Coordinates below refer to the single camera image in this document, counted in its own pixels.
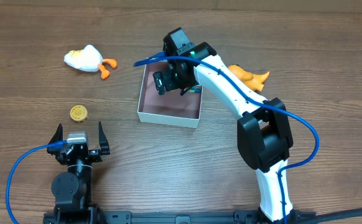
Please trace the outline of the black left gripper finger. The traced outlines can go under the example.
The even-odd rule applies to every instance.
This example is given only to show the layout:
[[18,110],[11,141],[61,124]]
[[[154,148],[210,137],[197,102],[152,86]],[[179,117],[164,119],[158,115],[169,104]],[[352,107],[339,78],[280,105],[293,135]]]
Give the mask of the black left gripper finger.
[[51,155],[57,155],[63,146],[63,126],[62,124],[59,124],[57,127],[57,130],[51,140],[49,141],[49,144],[53,144],[52,147],[47,148],[47,152]]
[[110,147],[108,140],[104,134],[103,127],[101,121],[98,123],[98,138],[99,138],[99,145],[101,149],[102,155],[109,155],[110,154]]

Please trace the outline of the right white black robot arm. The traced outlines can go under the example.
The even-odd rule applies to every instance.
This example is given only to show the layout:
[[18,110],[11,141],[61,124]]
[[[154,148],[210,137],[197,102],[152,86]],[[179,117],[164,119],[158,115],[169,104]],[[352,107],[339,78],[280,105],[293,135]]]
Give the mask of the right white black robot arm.
[[284,177],[278,171],[287,165],[293,145],[289,120],[280,111],[283,102],[269,101],[249,89],[206,42],[195,45],[182,28],[163,39],[159,60],[169,67],[155,72],[153,79],[160,95],[199,84],[209,89],[230,110],[237,121],[237,147],[247,165],[256,171],[261,193],[260,213],[265,221],[288,221],[293,212]]

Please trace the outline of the colourful puzzle cube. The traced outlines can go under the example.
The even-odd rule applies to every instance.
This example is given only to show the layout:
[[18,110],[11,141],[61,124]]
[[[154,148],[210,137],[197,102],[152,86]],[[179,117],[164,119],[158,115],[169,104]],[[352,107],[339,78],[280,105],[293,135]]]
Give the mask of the colourful puzzle cube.
[[188,89],[188,92],[190,93],[201,93],[202,92],[202,86],[201,85],[195,85]]

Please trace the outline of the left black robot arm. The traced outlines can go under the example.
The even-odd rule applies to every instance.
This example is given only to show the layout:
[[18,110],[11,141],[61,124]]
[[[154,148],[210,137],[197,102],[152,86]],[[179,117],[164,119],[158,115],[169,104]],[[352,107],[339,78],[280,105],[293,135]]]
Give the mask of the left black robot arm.
[[92,164],[101,162],[102,157],[110,154],[110,147],[101,123],[98,123],[99,149],[88,148],[86,132],[73,132],[63,138],[60,124],[50,140],[47,152],[67,170],[52,182],[55,206],[61,210],[83,210],[91,206]]

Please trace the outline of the white box pink interior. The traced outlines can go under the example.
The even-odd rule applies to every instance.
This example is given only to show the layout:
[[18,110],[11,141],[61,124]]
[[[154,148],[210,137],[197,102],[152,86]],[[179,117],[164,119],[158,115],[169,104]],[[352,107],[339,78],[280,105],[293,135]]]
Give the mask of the white box pink interior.
[[180,90],[159,95],[153,73],[167,69],[165,62],[144,66],[143,80],[137,107],[141,122],[197,128],[200,120],[203,89],[181,95]]

